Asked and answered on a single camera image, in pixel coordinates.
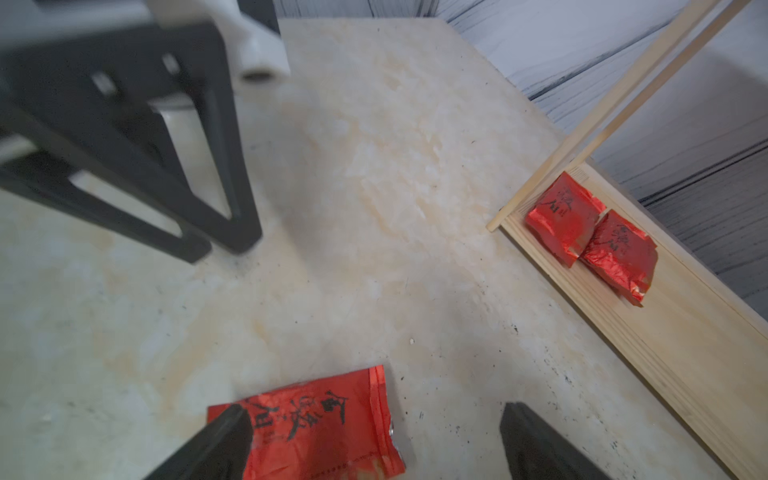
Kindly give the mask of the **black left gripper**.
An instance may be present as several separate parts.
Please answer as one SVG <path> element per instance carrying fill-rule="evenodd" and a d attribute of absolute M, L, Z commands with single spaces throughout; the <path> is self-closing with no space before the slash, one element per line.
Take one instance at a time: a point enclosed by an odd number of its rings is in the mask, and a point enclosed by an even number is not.
<path fill-rule="evenodd" d="M 143 1 L 2 1 L 1 129 L 31 149 L 1 167 L 47 152 L 116 208 L 246 253 L 263 231 L 224 40 L 149 23 Z"/>

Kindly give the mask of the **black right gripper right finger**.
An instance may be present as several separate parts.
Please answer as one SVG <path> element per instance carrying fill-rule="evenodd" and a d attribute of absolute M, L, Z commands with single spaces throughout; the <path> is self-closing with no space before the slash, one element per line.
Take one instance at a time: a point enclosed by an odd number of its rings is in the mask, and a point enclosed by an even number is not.
<path fill-rule="evenodd" d="M 525 403 L 506 403 L 499 429 L 513 479 L 609 479 Z"/>

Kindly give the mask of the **red tea bag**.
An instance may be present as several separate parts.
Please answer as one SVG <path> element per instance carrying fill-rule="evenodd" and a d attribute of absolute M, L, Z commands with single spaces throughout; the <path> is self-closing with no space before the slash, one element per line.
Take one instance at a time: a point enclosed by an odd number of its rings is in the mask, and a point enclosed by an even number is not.
<path fill-rule="evenodd" d="M 566 268 L 580 258 L 606 206 L 567 172 L 561 173 L 525 217 L 526 226 Z"/>
<path fill-rule="evenodd" d="M 652 284 L 657 245 L 615 210 L 598 223 L 580 260 L 616 293 L 637 307 Z"/>
<path fill-rule="evenodd" d="M 391 479 L 393 441 L 382 365 L 241 399 L 253 427 L 244 479 Z"/>

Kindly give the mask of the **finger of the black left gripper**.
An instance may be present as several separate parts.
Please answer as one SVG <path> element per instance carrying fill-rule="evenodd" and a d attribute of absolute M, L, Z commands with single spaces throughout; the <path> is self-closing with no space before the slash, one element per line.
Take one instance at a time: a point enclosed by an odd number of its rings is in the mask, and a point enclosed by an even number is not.
<path fill-rule="evenodd" d="M 187 263 L 211 252 L 208 240 L 186 228 L 175 236 L 81 190 L 70 180 L 78 172 L 47 152 L 35 152 L 3 164 L 1 188 Z"/>

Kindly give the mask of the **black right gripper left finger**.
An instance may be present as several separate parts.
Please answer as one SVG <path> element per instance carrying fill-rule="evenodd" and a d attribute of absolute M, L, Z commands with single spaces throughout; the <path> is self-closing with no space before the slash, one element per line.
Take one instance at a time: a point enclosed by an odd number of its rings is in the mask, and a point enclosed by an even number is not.
<path fill-rule="evenodd" d="M 240 405 L 228 407 L 161 465 L 146 480 L 241 480 L 251 451 L 253 428 Z"/>

